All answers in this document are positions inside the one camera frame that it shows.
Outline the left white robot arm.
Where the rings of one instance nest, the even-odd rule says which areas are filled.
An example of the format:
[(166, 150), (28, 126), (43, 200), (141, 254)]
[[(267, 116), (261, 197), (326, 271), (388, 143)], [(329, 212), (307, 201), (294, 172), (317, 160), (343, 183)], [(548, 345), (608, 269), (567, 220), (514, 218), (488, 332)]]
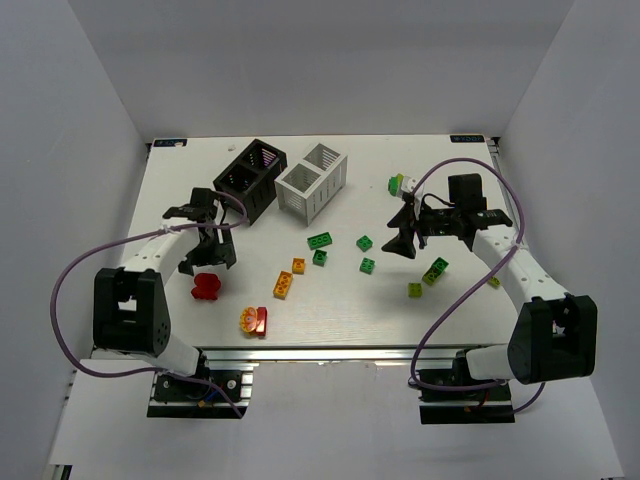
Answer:
[(176, 273), (220, 264), (231, 267), (235, 248), (232, 224), (215, 222), (219, 209), (235, 205), (241, 221), (245, 206), (224, 192), (196, 187), (190, 201), (171, 207), (147, 243), (117, 268), (103, 268), (94, 279), (94, 346), (147, 361), (161, 372), (192, 377), (200, 351), (172, 332), (165, 285)]

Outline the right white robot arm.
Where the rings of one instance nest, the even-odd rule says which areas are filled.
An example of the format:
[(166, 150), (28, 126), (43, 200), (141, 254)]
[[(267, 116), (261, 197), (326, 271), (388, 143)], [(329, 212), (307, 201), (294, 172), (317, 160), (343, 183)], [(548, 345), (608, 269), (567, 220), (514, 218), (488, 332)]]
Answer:
[(507, 343), (457, 353), (451, 385), (496, 380), (537, 384), (591, 375), (596, 359), (595, 302), (587, 295), (570, 294), (518, 245), (512, 220), (502, 210), (488, 208), (479, 174), (451, 176), (448, 188), (448, 202), (432, 208), (415, 179), (401, 174), (390, 178), (389, 193), (404, 205), (388, 223), (398, 233), (383, 251), (412, 259), (428, 238), (456, 237), (493, 270), (518, 315)]

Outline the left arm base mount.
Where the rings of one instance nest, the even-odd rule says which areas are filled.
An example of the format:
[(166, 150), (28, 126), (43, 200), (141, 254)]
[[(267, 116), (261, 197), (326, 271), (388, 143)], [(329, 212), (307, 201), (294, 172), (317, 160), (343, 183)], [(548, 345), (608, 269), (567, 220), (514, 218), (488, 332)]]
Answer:
[(207, 384), (153, 379), (148, 418), (239, 420), (249, 406), (256, 363), (210, 361)]

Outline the yellow butterfly lego brick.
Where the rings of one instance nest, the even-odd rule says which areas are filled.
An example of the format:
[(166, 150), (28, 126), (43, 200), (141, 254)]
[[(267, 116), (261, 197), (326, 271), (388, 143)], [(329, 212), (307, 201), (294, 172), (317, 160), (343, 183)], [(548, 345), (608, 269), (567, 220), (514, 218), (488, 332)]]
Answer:
[(244, 333), (251, 334), (258, 325), (257, 310), (254, 307), (247, 307), (240, 315), (239, 325)]

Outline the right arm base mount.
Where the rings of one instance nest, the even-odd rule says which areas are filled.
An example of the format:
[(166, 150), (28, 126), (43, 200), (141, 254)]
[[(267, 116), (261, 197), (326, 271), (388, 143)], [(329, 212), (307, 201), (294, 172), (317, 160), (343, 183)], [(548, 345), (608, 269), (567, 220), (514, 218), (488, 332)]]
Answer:
[(465, 351), (459, 351), (446, 368), (416, 369), (408, 386), (419, 392), (419, 413), (422, 425), (480, 425), (515, 422), (511, 390), (501, 384), (469, 391), (440, 391), (418, 385), (418, 381), (437, 387), (467, 387), (490, 383), (473, 380), (468, 372)]

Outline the orange small lego brick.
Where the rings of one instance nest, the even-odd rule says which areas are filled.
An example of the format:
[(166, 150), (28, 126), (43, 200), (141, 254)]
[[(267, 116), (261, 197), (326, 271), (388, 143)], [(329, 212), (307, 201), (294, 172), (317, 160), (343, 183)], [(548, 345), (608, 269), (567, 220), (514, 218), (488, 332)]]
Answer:
[(302, 275), (305, 273), (306, 263), (304, 258), (294, 257), (292, 259), (292, 273)]

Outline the orange long lego brick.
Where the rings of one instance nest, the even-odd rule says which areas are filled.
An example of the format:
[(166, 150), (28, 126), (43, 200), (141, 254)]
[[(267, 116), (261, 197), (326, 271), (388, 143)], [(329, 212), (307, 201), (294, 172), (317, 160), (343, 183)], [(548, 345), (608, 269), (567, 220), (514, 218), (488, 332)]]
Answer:
[(281, 271), (273, 288), (273, 296), (280, 300), (285, 300), (293, 281), (293, 274)]

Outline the red curved lego brick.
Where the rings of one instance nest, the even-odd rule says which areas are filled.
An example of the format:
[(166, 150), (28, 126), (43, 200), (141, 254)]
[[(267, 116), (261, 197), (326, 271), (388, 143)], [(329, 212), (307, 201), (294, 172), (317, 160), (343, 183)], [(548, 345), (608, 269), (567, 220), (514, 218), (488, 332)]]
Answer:
[(221, 281), (216, 274), (199, 273), (194, 277), (191, 295), (196, 300), (216, 301)]

